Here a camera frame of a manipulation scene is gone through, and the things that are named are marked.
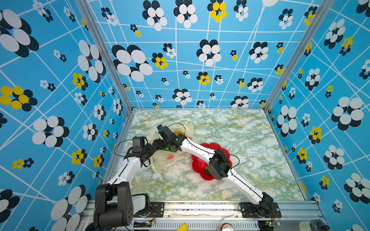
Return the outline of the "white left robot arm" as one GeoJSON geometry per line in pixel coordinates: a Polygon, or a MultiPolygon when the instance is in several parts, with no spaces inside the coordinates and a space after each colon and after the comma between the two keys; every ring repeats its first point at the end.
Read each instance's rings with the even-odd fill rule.
{"type": "Polygon", "coordinates": [[[108,183],[97,187],[93,215],[96,230],[129,226],[134,215],[150,214],[151,204],[148,194],[132,195],[130,184],[136,173],[155,152],[150,143],[140,148],[134,147],[117,174],[108,183]]]}

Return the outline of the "red fruit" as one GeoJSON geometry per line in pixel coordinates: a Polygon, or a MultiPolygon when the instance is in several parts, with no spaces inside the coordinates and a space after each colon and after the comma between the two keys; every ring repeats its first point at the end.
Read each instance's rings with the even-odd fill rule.
{"type": "Polygon", "coordinates": [[[197,160],[197,166],[198,166],[199,172],[202,173],[202,172],[205,172],[206,167],[208,166],[208,164],[205,161],[203,161],[201,159],[198,159],[197,160]]]}

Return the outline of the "red flower-shaped plate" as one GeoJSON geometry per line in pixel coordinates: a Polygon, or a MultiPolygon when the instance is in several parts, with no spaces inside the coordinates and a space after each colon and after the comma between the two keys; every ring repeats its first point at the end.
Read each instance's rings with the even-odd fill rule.
{"type": "MultiPolygon", "coordinates": [[[[233,163],[230,160],[230,153],[226,149],[222,148],[219,144],[214,143],[214,142],[213,143],[202,143],[201,146],[215,150],[215,151],[218,149],[221,149],[223,153],[226,155],[227,159],[229,160],[231,166],[233,166],[233,163]]],[[[206,181],[215,180],[215,178],[210,174],[209,167],[206,162],[204,162],[200,158],[197,158],[194,155],[192,155],[191,158],[193,161],[192,168],[196,173],[198,173],[206,181]]]]}

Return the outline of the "translucent printed plastic bag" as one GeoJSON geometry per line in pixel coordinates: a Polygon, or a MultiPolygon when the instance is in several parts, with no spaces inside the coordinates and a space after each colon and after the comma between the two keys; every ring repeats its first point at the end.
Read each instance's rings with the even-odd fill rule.
{"type": "Polygon", "coordinates": [[[158,125],[152,129],[147,138],[156,151],[150,158],[152,169],[155,172],[162,171],[185,154],[180,149],[181,141],[184,141],[185,137],[190,140],[193,135],[194,127],[189,119],[179,119],[169,125],[158,125]]]}

